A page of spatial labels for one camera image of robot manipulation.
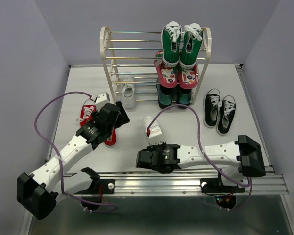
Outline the black canvas sneaker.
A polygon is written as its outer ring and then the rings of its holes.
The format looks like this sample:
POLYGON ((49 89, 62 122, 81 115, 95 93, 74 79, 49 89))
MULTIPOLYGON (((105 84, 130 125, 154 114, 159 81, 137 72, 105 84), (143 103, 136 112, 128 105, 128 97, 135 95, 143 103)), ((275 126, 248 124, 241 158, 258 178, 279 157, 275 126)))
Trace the black canvas sneaker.
POLYGON ((217 117, 221 107, 221 94, 216 88, 212 88, 204 99, 204 123, 212 128, 217 124, 217 117))
POLYGON ((220 115, 217 123, 217 131, 220 135, 226 135, 230 131, 235 112, 235 98, 231 95, 227 95, 221 102, 220 115))

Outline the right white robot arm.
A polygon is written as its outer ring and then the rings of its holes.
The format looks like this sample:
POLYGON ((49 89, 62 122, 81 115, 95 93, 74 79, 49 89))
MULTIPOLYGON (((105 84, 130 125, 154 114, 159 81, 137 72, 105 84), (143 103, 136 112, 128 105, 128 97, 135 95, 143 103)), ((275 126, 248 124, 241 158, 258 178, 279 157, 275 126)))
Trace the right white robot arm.
POLYGON ((216 187, 227 191, 234 186, 245 187, 244 178, 266 176, 261 146, 247 135, 220 145, 198 147, 178 144, 150 145, 137 154, 136 167, 161 174, 193 166, 210 165, 219 174, 216 187))

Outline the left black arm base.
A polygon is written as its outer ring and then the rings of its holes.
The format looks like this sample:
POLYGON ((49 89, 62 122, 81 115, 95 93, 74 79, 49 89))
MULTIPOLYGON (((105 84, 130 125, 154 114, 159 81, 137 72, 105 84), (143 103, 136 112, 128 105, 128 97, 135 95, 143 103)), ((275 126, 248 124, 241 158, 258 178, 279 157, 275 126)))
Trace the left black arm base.
POLYGON ((89 167, 81 169, 81 180, 74 189, 77 195, 111 195, 115 190, 115 179, 102 178, 89 167))

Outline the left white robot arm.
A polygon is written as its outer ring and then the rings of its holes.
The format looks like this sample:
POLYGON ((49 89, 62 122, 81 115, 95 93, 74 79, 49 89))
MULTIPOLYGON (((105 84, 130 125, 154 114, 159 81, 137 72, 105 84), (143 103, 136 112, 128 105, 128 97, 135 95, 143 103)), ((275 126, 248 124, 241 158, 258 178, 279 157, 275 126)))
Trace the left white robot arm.
POLYGON ((58 192, 54 188, 64 173, 129 122, 120 101, 106 103, 56 156, 31 174, 24 172, 17 178, 17 201, 37 219, 46 218, 57 204, 58 192))

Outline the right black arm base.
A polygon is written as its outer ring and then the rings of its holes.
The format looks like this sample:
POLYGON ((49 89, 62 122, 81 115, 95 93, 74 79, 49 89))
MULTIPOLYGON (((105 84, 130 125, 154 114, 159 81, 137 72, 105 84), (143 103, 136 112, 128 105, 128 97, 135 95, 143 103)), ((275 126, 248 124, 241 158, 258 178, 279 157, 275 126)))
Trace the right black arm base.
POLYGON ((221 182, 221 175, 218 174, 216 178, 201 178, 200 179, 201 191, 204 194, 231 194, 231 193, 244 193, 245 189, 239 186, 225 186, 221 182))

